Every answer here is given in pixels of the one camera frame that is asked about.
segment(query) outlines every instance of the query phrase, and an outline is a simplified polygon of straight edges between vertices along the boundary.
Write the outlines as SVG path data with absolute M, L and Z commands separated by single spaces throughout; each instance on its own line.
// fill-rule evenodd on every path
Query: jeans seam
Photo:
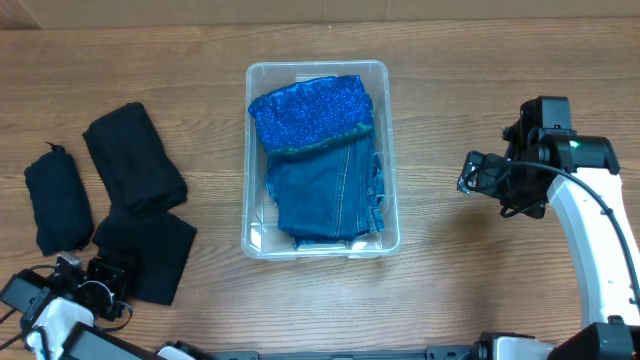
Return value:
M 337 219 L 336 219 L 336 227 L 335 227 L 335 231 L 333 234 L 333 238 L 337 238 L 338 234 L 340 233 L 340 226 L 342 225 L 342 205 L 343 205 L 343 198 L 344 198 L 344 184 L 347 181 L 347 168 L 349 166 L 349 156 L 351 155 L 351 143 L 349 143 L 349 145 L 345 146 L 345 152 L 346 152 L 346 156 L 343 157 L 342 159 L 342 170 L 340 173 L 340 176 L 338 177 L 338 201 L 336 204 L 336 215 L 337 215 Z
M 362 145 L 360 145 L 361 143 L 363 143 L 362 141 L 358 141 L 356 144 L 356 151 L 358 154 L 364 153 L 364 149 Z M 363 161 L 361 160 L 360 157 L 356 158 L 358 160 L 358 166 L 356 167 L 358 170 L 358 173 L 364 173 L 365 176 L 367 176 L 366 172 L 362 171 L 362 166 L 366 164 L 366 162 L 363 163 Z M 362 205 L 365 205 L 367 203 L 367 195 L 364 194 L 364 203 L 361 203 L 361 201 L 363 200 L 363 186 L 361 186 L 360 184 L 358 184 L 358 206 L 356 208 L 356 236 L 359 236 L 360 234 L 362 234 L 363 232 L 363 226 L 362 226 L 362 213 L 361 213 L 361 209 L 363 208 Z
M 369 213 L 368 213 L 368 215 L 369 215 L 369 227 L 371 228 L 369 230 L 372 233 L 378 232 L 378 227 L 376 226 L 376 221 L 374 220 L 374 217 L 373 217 L 373 206 L 369 205 L 368 207 L 369 207 Z

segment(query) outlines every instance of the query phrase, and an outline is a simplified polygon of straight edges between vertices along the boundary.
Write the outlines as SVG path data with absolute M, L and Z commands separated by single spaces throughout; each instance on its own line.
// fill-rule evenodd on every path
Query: black fabric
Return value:
M 127 104 L 101 117 L 83 136 L 116 208 L 131 214 L 162 212 L 187 201 L 187 185 L 142 104 Z
M 167 212 L 187 200 L 184 179 L 140 103 L 94 121 L 83 136 L 111 198 L 94 242 L 137 258 L 130 295 L 170 305 L 196 236 Z
M 132 218 L 119 216 L 112 209 L 93 241 L 101 248 L 137 259 L 131 296 L 171 305 L 195 236 L 196 228 L 173 214 Z
M 94 227 L 87 193 L 73 157 L 64 147 L 51 144 L 51 152 L 26 168 L 24 176 L 42 255 L 84 248 Z

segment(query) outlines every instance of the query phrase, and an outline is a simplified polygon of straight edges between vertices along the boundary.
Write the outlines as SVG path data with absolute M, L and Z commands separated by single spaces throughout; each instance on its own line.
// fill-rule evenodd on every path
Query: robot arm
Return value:
M 61 253 L 55 266 L 36 266 L 14 275 L 0 292 L 0 300 L 22 314 L 20 334 L 25 347 L 38 360 L 213 360 L 188 344 L 167 343 L 152 353 L 108 334 L 126 325 L 101 329 L 98 317 L 113 321 L 133 309 L 124 302 L 135 272 L 135 261 L 111 251 L 82 270 L 80 259 Z M 51 268 L 41 276 L 34 270 Z M 8 346 L 9 341 L 0 349 Z M 218 357 L 226 360 L 225 354 Z
M 509 141 L 504 157 L 467 155 L 458 189 L 498 199 L 505 218 L 523 213 L 539 219 L 550 203 L 576 269 L 584 329 L 556 349 L 522 336 L 483 334 L 472 358 L 630 359 L 640 325 L 640 254 L 611 144 L 602 137 L 578 136 L 571 128 L 568 100 L 555 97 L 524 103 L 520 119 L 504 130 L 503 138 Z
M 622 203 L 620 176 L 612 175 L 606 169 L 592 168 L 580 168 L 574 175 L 613 209 L 632 261 L 640 265 L 640 253 Z M 600 206 L 582 188 L 560 176 L 551 183 L 547 196 L 564 229 L 576 270 L 582 327 L 595 322 L 606 323 L 609 317 L 616 315 L 627 325 L 640 325 L 625 256 Z

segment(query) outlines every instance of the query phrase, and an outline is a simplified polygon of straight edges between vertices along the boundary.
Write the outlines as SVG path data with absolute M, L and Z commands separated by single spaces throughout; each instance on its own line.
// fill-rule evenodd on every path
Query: denim jeans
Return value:
M 303 157 L 270 156 L 265 183 L 280 209 L 278 228 L 296 246 L 383 230 L 384 183 L 371 136 Z

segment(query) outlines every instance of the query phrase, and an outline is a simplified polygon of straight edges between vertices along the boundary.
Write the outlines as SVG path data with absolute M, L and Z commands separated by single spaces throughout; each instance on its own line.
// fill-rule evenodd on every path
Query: green trim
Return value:
M 326 148 L 329 147 L 330 145 L 336 144 L 336 143 L 342 143 L 342 142 L 346 142 L 348 140 L 352 140 L 352 139 L 356 139 L 356 138 L 360 138 L 360 137 L 364 137 L 365 135 L 369 135 L 370 133 L 373 132 L 373 125 L 366 125 L 363 123 L 357 123 L 357 128 L 347 131 L 345 133 L 342 133 L 336 137 L 332 137 L 332 138 L 328 138 L 325 140 L 322 140 L 319 143 L 313 144 L 313 145 L 308 145 L 302 148 L 294 148 L 294 147 L 285 147 L 285 148 L 280 148 L 276 151 L 270 152 L 268 153 L 268 155 L 280 155 L 280 156 L 285 156 L 285 155 L 299 155 L 299 154 L 303 154 L 309 151 L 313 151 L 313 150 L 317 150 L 320 148 Z

